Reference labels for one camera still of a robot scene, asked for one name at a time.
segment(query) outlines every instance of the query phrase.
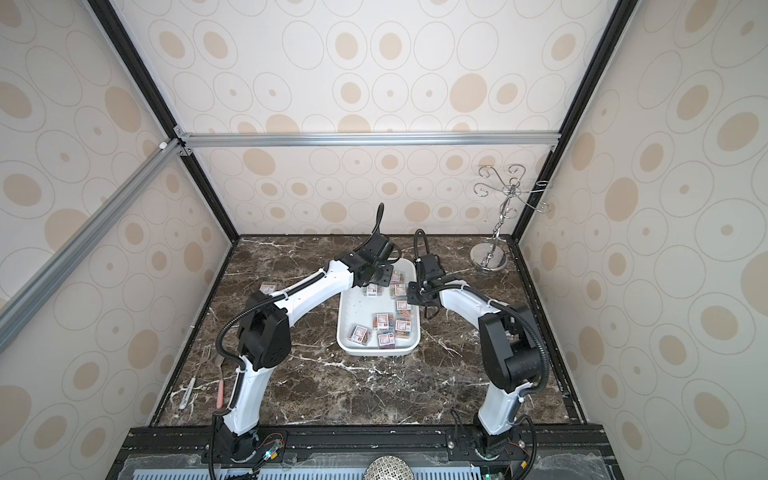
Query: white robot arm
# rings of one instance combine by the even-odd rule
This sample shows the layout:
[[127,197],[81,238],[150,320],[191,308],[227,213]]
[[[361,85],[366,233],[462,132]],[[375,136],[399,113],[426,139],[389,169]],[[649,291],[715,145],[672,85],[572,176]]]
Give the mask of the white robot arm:
[[[379,221],[382,213],[383,205],[380,205]],[[259,422],[261,402],[272,371],[290,353],[290,328],[305,313],[353,286],[368,283],[388,286],[393,263],[388,258],[393,248],[389,238],[379,233],[377,227],[360,247],[341,253],[306,279],[271,296],[255,292],[247,309],[222,329],[217,350],[239,365],[229,405],[218,412],[223,416],[218,435],[232,440],[229,450],[233,458],[246,459],[252,452],[249,434]],[[481,445],[477,446],[479,452],[492,455],[494,445],[506,444],[501,440],[495,442],[494,437],[504,435],[515,426],[525,395],[540,391],[546,384],[546,350],[532,326],[532,317],[525,318],[508,304],[490,299],[465,281],[446,275],[439,258],[429,253],[429,246],[423,257],[418,257],[418,248],[415,254],[417,281],[409,284],[409,303],[453,310],[479,331],[483,364],[491,384],[476,418],[484,431],[478,440]],[[240,321],[239,345],[238,354],[234,355],[222,347],[222,340],[237,321]],[[520,334],[527,345],[519,342],[513,349],[508,331]]]

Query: white tray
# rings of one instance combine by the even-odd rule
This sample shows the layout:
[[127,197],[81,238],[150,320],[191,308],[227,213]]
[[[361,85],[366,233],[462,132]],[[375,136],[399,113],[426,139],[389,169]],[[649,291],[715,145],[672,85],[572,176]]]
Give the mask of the white tray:
[[[402,283],[416,281],[416,268],[411,260],[401,258],[395,262],[395,270],[403,272],[405,279]],[[411,337],[407,339],[395,337],[394,349],[380,349],[373,330],[373,315],[375,313],[395,313],[395,299],[389,295],[389,288],[384,289],[380,296],[366,296],[364,289],[356,286],[341,293],[339,301],[339,321],[336,323],[336,341],[348,354],[354,356],[402,356],[408,355],[419,344],[422,338],[419,326],[419,308],[411,305]],[[368,345],[360,345],[348,339],[353,325],[361,325],[371,329],[371,339]]]

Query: marble surface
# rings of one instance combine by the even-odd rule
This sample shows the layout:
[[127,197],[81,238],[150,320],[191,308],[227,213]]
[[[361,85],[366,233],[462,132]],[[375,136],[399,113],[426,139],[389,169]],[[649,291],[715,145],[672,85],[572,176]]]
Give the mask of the marble surface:
[[[158,425],[203,425],[215,409],[218,370],[204,363],[190,405],[178,404],[199,363],[203,347],[213,344],[220,328],[238,314],[261,282],[289,286],[317,271],[337,253],[351,250],[365,237],[245,237],[227,266],[190,355],[173,386]],[[413,259],[412,238],[393,237],[405,258]],[[429,238],[446,272],[457,273],[485,294],[508,303],[524,303],[525,292],[510,262],[492,275],[472,268],[468,252],[478,237]],[[453,312],[442,310],[424,319],[416,349],[401,357],[358,357],[336,343],[339,296],[307,313],[291,330],[293,348],[272,375],[261,406],[260,423],[284,424],[450,424],[450,409],[470,422],[485,398],[488,378],[482,367],[477,331]],[[237,348],[232,328],[224,344]],[[225,362],[225,399],[235,378],[235,365]],[[544,392],[527,400],[522,411],[535,422],[566,423],[568,416],[554,375]]]

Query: patterned wallpaper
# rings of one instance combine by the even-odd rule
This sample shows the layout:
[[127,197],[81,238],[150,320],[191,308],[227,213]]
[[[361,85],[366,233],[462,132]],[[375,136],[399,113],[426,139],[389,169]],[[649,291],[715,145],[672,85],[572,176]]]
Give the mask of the patterned wallpaper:
[[768,2],[648,2],[523,252],[628,479],[768,471]]
[[187,131],[557,130],[615,0],[114,0]]
[[104,478],[145,425],[229,241],[166,167],[0,354],[0,478]]
[[0,2],[0,308],[165,135],[75,0]]
[[[198,148],[197,159],[240,233],[370,233],[376,205],[386,205],[382,231],[490,233],[505,198],[475,193],[482,165],[508,180],[525,167],[521,188],[536,180],[548,145],[464,147]],[[512,200],[522,211],[523,203]],[[509,233],[507,220],[502,233]]]

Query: aluminum frame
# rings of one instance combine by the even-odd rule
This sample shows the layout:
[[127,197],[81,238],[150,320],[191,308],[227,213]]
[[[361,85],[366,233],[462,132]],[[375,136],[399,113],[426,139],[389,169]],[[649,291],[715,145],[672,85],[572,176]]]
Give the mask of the aluminum frame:
[[556,145],[558,131],[374,132],[302,134],[188,134],[187,147],[329,147],[380,145]]
[[0,312],[0,353],[11,344],[70,273],[120,220],[147,185],[169,161],[178,158],[181,152],[179,140],[173,138],[164,143],[165,148],[156,150]]

